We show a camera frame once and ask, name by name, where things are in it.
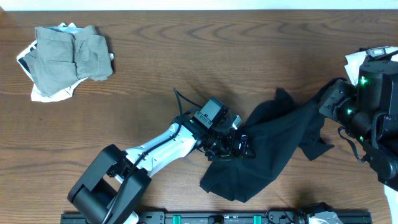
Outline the black t-shirt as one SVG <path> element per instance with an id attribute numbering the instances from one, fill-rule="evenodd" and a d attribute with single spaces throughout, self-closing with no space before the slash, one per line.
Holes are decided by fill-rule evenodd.
<path id="1" fill-rule="evenodd" d="M 325 116 L 317 106 L 335 82 L 329 81 L 302 105 L 283 88 L 276 89 L 274 99 L 255 107 L 242 128 L 255 158 L 212 162 L 200 187 L 230 201 L 247 202 L 276 180 L 296 148 L 310 161 L 332 149 L 320 136 Z"/>

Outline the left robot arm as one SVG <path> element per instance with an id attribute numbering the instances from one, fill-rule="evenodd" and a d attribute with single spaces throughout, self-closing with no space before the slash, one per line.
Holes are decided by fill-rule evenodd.
<path id="1" fill-rule="evenodd" d="M 168 130 L 140 146 L 105 147 L 69 191 L 68 201 L 88 223 L 133 223 L 134 213 L 152 176 L 172 161 L 202 149 L 209 161 L 253 159 L 256 154 L 241 130 L 207 128 L 187 113 Z"/>

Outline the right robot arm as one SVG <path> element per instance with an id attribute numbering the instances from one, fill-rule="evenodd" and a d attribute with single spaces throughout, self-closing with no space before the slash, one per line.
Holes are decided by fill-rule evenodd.
<path id="1" fill-rule="evenodd" d="M 345 140 L 356 139 L 358 157 L 384 184 L 393 223 L 397 223 L 397 52 L 346 56 L 349 81 L 337 80 L 323 94 L 319 112 L 340 123 Z"/>

